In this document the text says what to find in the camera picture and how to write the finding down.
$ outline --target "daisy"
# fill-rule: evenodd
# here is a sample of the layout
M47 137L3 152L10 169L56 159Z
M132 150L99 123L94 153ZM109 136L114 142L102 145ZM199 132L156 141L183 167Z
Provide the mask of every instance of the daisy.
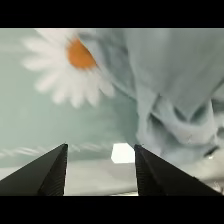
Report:
M23 61L25 68L42 71L35 88L45 93L52 91L52 100L60 104L69 100L79 108L85 100L97 106L100 91L114 96L113 86L101 76L90 52L82 45L76 28L35 28L40 37L24 40L24 45L34 56Z

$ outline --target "cloth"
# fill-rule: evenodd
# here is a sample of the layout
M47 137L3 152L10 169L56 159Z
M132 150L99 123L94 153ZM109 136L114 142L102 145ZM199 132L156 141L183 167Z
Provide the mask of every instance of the cloth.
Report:
M105 77L137 101L141 144L177 166L219 144L212 99L220 100L224 89L224 29L90 33L80 40Z

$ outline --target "orange flower center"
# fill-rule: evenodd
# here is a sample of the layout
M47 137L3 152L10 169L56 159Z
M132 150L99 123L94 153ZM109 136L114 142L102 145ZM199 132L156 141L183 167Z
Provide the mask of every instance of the orange flower center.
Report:
M76 68L88 69L96 66L93 56L78 39L71 41L68 45L67 57L70 64Z

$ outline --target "flower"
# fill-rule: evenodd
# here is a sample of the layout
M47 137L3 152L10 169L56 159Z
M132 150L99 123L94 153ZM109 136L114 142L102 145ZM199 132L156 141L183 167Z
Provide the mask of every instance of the flower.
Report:
M97 106L100 91L108 97L114 96L114 88L101 76L90 52L78 39L79 32L90 32L77 28L35 28L41 37L27 38L24 45L35 56L23 61L31 71L43 71L35 84L45 93L52 90L56 104L69 100L79 108L85 100Z

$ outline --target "black object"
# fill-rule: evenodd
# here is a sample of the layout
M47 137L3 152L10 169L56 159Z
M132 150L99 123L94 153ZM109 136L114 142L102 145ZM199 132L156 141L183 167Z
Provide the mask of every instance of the black object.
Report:
M3 196L63 196L68 145L63 144L0 181Z
M222 196L140 145L135 145L139 196Z

